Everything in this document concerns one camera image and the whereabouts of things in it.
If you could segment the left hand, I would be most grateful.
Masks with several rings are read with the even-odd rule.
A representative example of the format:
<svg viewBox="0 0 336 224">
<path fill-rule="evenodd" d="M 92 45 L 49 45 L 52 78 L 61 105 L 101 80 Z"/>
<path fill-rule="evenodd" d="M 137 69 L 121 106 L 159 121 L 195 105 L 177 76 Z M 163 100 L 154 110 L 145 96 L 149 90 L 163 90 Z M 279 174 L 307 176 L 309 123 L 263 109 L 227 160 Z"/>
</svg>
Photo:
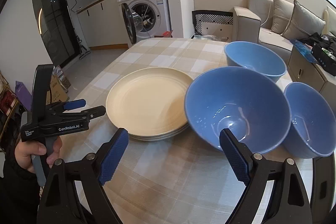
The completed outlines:
<svg viewBox="0 0 336 224">
<path fill-rule="evenodd" d="M 59 158 L 62 145 L 63 145 L 62 140 L 58 136 L 53 144 L 53 153 L 49 155 L 48 158 L 46 159 L 46 163 L 49 165 L 50 168 L 52 168 L 55 160 Z M 32 155 L 42 156 L 45 155 L 46 153 L 47 149 L 45 145 L 39 143 L 38 141 L 26 141 L 26 142 L 20 141 L 18 145 L 15 147 L 14 155 L 18 165 L 21 168 L 29 171 L 30 173 L 35 173 L 31 156 Z"/>
</svg>

